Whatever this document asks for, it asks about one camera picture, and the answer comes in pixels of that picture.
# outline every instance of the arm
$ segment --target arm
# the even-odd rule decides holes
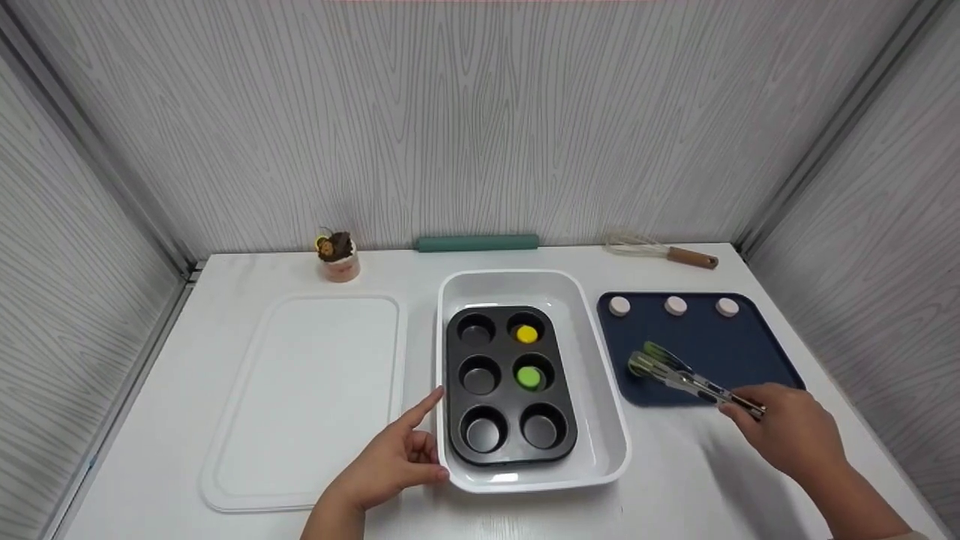
[[[361,540],[365,518],[363,508],[327,488],[310,512],[300,540]]]
[[[835,540],[882,540],[910,527],[847,461],[833,417],[803,390],[779,384],[733,391],[766,405],[759,422],[736,405],[721,405],[764,459],[810,497]]]
[[[444,390],[437,387],[373,438],[327,486],[300,540],[361,540],[367,510],[408,487],[441,483],[450,477],[437,463],[437,440],[416,430],[443,396]]]

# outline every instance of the green rolling pin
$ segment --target green rolling pin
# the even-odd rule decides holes
[[[540,246],[536,234],[492,236],[422,236],[414,243],[421,253],[451,251],[535,250]]]

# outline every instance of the black muffin tin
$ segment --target black muffin tin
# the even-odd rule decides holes
[[[539,339],[516,340],[533,327]],[[553,323],[535,307],[470,307],[446,325],[446,430],[450,444],[474,465],[553,461],[577,442],[564,365]],[[537,389],[516,372],[541,373]]]

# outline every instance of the navy blue tray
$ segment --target navy blue tray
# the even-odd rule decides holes
[[[610,298],[630,301],[625,317],[610,313]],[[663,308],[670,296],[686,301],[680,317]],[[734,317],[724,317],[716,302],[730,298],[740,304]],[[780,343],[754,303],[733,293],[608,292],[597,302],[597,315],[620,393],[634,405],[709,405],[689,394],[639,378],[627,369],[633,351],[654,341],[680,357],[694,371],[730,390],[746,384],[779,382],[806,389]]]

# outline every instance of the gray wood grain panel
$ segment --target gray wood grain panel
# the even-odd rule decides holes
[[[34,539],[178,278],[0,61],[0,538]]]
[[[19,0],[200,257],[730,240],[909,0]]]
[[[960,5],[751,266],[960,534]]]

